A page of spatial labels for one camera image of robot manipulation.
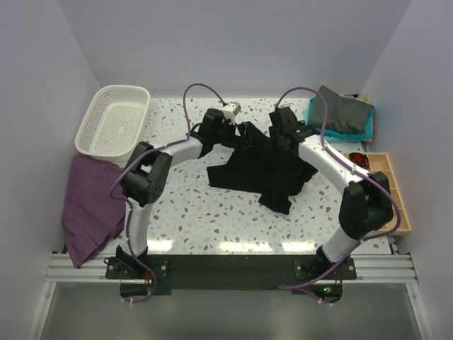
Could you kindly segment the black t shirt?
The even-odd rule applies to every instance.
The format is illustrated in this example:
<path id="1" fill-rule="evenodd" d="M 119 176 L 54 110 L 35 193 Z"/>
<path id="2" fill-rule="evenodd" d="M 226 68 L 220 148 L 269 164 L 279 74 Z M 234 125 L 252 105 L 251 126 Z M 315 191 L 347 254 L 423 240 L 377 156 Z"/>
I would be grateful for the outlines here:
<path id="1" fill-rule="evenodd" d="M 285 150 L 274 148 L 271 138 L 250 122 L 239 125 L 239 141 L 223 165 L 207 167 L 211 187 L 259 193 L 261 205 L 289 214 L 289 197 L 301 193 L 318 172 Z"/>

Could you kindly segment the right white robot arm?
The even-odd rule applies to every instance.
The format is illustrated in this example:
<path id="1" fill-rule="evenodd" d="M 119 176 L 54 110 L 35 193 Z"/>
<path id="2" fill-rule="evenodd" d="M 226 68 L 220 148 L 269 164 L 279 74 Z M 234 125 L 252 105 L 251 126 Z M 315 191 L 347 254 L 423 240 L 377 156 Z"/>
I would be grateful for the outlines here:
<path id="1" fill-rule="evenodd" d="M 269 116 L 270 138 L 277 150 L 291 152 L 313 166 L 342 195 L 340 226 L 317 249 L 310 282 L 332 278 L 360 242 L 393 220 L 396 208 L 389 179 L 380 171 L 372 173 L 352 163 L 332 148 L 316 128 L 297 120 L 290 108 L 276 108 Z"/>

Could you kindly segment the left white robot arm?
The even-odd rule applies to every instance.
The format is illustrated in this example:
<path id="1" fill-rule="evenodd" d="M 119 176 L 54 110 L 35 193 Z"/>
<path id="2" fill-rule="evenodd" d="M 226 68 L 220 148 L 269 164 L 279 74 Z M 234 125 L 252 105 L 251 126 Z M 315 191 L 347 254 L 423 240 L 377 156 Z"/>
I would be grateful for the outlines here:
<path id="1" fill-rule="evenodd" d="M 126 203 L 125 237 L 115 256 L 105 260 L 107 279 L 141 279 L 151 276 L 147 232 L 153 205 L 161 197 L 173 166 L 209 154 L 215 145 L 235 147 L 235 119 L 241 107 L 228 103 L 220 109 L 210 108 L 202 122 L 189 130 L 188 139 L 162 147 L 140 142 L 126 168 L 113 184 L 122 187 L 120 200 Z"/>

